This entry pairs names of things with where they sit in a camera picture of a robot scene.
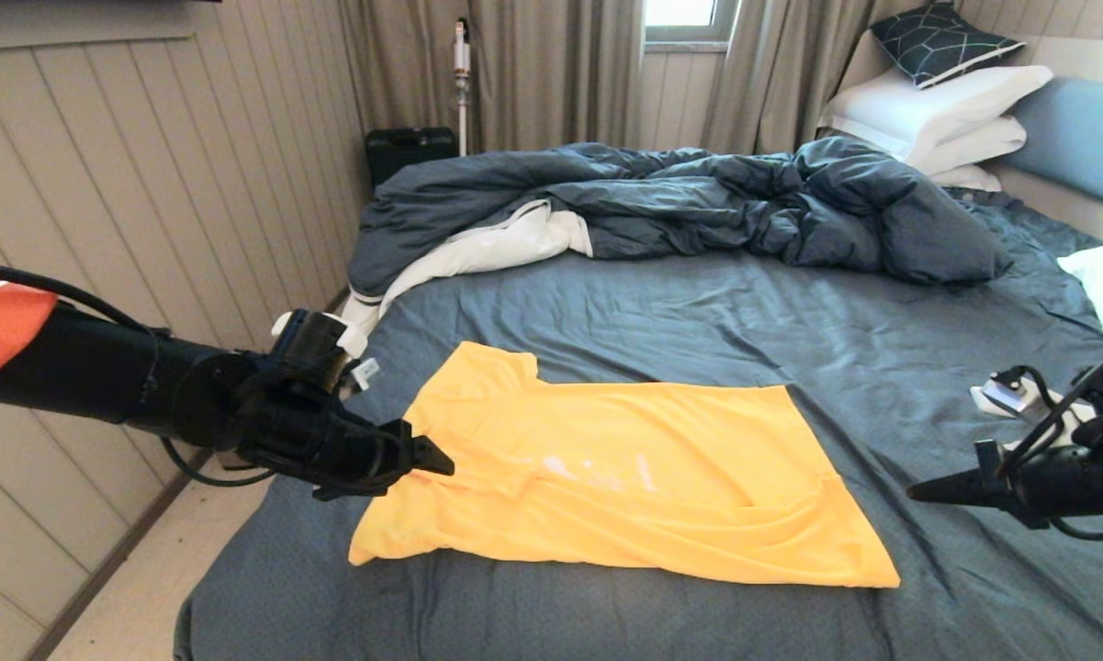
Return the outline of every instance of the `t-shirt sleeve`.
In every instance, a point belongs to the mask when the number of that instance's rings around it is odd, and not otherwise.
[[[416,427],[416,433],[428,433],[437,423],[430,419],[430,409],[439,409],[447,417],[459,402],[467,402],[481,411],[483,402],[520,393],[537,381],[538,363],[534,354],[462,342],[420,388],[404,417]]]

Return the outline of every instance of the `white wall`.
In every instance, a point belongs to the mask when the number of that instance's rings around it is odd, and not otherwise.
[[[365,200],[342,22],[330,0],[190,12],[191,39],[0,50],[0,263],[266,347],[276,314],[341,292]],[[0,659],[172,478],[144,435],[0,406]]]

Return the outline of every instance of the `mattress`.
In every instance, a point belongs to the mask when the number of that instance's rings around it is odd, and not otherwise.
[[[449,550],[346,561],[367,505],[276,478],[181,612],[174,655],[221,659],[1103,659],[1103,543],[1000,511],[909,501],[1024,424],[967,388],[1039,369],[1061,390],[1103,360],[1054,256],[1096,244],[1004,194],[959,193],[1013,267],[978,286],[793,268],[745,252],[565,254],[405,294],[349,408],[386,422],[463,340],[538,358],[552,382],[789,386],[891,553],[897,589],[707,582],[657,569],[496,562]],[[1088,522],[1088,526],[1103,522]]]

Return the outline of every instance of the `black suitcase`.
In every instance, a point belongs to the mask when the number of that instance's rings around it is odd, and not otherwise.
[[[375,189],[401,167],[458,156],[458,138],[450,128],[377,129],[364,139],[371,189]]]

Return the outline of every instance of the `dark blue pillow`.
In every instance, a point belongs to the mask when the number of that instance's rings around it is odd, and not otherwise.
[[[1025,45],[976,30],[954,2],[911,9],[870,26],[886,54],[923,89],[967,72],[990,67]]]

